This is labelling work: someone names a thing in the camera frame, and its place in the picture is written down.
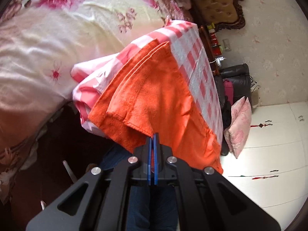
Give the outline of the orange pants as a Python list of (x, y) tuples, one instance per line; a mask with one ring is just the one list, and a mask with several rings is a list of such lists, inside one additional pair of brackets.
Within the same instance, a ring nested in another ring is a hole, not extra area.
[(194, 102), (169, 42), (153, 40), (138, 51), (106, 87), (88, 118), (129, 152), (158, 134), (160, 143), (189, 166), (223, 171), (220, 144)]

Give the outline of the pink floral pillow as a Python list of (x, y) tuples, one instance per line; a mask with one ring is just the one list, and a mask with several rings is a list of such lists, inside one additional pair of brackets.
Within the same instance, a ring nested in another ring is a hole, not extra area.
[(242, 152), (251, 128), (252, 110), (244, 96), (231, 106), (231, 124), (224, 131), (230, 153), (237, 159)]

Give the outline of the red tassel wardrobe ornament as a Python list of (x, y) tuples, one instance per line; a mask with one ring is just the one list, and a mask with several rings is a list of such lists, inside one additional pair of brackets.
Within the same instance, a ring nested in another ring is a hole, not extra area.
[(272, 124), (259, 124), (259, 125), (251, 125), (250, 127), (251, 127), (251, 128), (253, 128), (253, 127), (263, 128), (263, 127), (266, 127), (266, 126), (272, 126)]

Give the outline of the red white checkered tablecloth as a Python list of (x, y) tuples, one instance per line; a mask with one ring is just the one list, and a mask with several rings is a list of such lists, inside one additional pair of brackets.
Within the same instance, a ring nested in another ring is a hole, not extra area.
[(222, 142), (223, 126), (218, 93), (210, 63), (199, 36), (197, 25), (174, 20), (164, 28), (133, 40), (119, 53), (75, 64), (70, 72), (78, 82), (73, 89), (73, 102), (80, 113), (81, 126), (88, 132), (104, 136), (88, 115), (113, 77), (122, 66), (152, 40), (168, 41), (179, 71), (188, 84), (194, 102), (204, 120)]

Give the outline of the red cup on nightstand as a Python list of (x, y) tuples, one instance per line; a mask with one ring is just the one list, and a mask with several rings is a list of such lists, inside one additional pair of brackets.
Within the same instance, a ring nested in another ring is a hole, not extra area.
[(220, 45), (213, 45), (213, 46), (211, 47), (211, 49), (212, 49), (212, 52), (213, 52), (213, 54), (214, 54), (215, 56), (219, 56), (219, 55), (222, 54)]

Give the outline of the dark wooden nightstand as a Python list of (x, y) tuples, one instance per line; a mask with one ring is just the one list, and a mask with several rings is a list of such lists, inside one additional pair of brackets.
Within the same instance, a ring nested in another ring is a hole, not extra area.
[(216, 56), (214, 55), (212, 47), (211, 47), (209, 33), (203, 25), (199, 27), (199, 36), (205, 48), (213, 76), (220, 75), (219, 68), (216, 62)]

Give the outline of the floral pink bed sheet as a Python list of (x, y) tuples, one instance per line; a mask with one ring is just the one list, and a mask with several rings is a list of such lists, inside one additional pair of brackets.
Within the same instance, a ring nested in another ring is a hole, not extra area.
[(183, 20), (177, 0), (12, 0), (1, 17), (1, 201), (33, 137), (72, 98), (79, 62)]

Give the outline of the tufted brown bed headboard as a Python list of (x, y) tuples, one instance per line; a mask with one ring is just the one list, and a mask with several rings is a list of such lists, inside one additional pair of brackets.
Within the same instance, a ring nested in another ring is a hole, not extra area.
[(217, 31), (222, 29), (242, 29), (245, 18), (243, 0), (191, 0), (191, 14), (198, 25), (213, 24)]

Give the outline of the wall power socket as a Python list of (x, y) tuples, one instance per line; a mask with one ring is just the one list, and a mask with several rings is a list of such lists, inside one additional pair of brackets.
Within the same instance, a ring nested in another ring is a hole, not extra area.
[(223, 39), (222, 42), (223, 42), (224, 51), (227, 51), (227, 52), (231, 51), (230, 41), (228, 39)]

